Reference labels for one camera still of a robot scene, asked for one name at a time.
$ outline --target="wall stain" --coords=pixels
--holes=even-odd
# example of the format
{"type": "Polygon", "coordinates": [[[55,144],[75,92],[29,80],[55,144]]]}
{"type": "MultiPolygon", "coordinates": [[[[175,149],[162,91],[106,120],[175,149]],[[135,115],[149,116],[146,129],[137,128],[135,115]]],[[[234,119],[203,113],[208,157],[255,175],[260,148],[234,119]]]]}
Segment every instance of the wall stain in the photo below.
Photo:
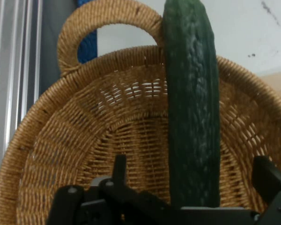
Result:
{"type": "Polygon", "coordinates": [[[280,24],[277,16],[274,13],[272,13],[271,8],[269,6],[267,6],[267,4],[264,1],[261,2],[261,5],[262,5],[263,9],[274,19],[275,23],[279,27],[281,27],[281,24],[280,24]]]}
{"type": "Polygon", "coordinates": [[[280,27],[280,26],[281,26],[281,25],[280,25],[280,22],[279,22],[278,18],[276,17],[276,15],[272,13],[271,8],[270,8],[269,6],[267,6],[267,4],[266,4],[264,1],[261,2],[261,5],[262,5],[262,7],[264,8],[264,10],[265,10],[269,15],[272,16],[272,18],[275,20],[276,24],[280,27]]]}
{"type": "Polygon", "coordinates": [[[253,54],[251,54],[251,55],[248,55],[248,57],[249,58],[251,58],[251,57],[255,57],[256,56],[256,54],[255,53],[253,53],[253,54]]]}

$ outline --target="wicker basket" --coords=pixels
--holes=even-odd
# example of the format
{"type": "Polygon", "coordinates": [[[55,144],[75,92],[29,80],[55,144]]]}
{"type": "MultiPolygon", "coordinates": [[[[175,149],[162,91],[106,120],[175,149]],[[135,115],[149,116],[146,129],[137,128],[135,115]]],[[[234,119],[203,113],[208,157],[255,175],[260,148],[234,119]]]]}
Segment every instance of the wicker basket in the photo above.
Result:
{"type": "MultiPolygon", "coordinates": [[[[58,42],[62,78],[32,106],[0,169],[0,225],[45,224],[54,192],[86,189],[127,155],[130,187],[170,201],[167,85],[162,18],[133,0],[96,0],[66,21],[58,42]],[[112,52],[85,64],[80,41],[107,24],[148,32],[158,46],[112,52]]],[[[254,155],[281,169],[281,98],[259,78],[218,57],[221,114],[221,206],[263,211],[251,185],[254,155]]]]}

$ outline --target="basket handle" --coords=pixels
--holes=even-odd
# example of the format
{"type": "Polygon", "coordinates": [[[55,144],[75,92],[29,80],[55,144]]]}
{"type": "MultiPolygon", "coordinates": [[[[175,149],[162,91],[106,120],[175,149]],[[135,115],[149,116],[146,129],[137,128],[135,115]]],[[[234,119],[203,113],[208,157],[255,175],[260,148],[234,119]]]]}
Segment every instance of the basket handle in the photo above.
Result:
{"type": "Polygon", "coordinates": [[[149,33],[163,46],[162,17],[150,7],[134,0],[95,0],[76,9],[59,35],[57,51],[61,76],[76,70],[80,42],[90,32],[108,24],[129,24],[149,33]]]}

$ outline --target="green cucumber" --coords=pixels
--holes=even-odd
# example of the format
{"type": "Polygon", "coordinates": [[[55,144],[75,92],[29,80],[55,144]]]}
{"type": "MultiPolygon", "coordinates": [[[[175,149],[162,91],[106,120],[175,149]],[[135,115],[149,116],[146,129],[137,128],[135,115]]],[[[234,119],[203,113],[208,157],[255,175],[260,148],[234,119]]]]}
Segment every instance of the green cucumber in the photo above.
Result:
{"type": "Polygon", "coordinates": [[[166,0],[171,205],[219,207],[219,72],[214,34],[199,0],[166,0]]]}

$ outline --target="cucumber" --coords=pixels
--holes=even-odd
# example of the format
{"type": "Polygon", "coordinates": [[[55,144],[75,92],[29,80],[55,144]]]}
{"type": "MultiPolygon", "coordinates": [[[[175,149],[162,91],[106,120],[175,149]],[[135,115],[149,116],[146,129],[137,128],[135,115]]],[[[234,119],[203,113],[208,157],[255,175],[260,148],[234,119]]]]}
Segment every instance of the cucumber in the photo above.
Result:
{"type": "Polygon", "coordinates": [[[166,0],[171,205],[220,204],[219,72],[214,34],[199,0],[166,0]]]}

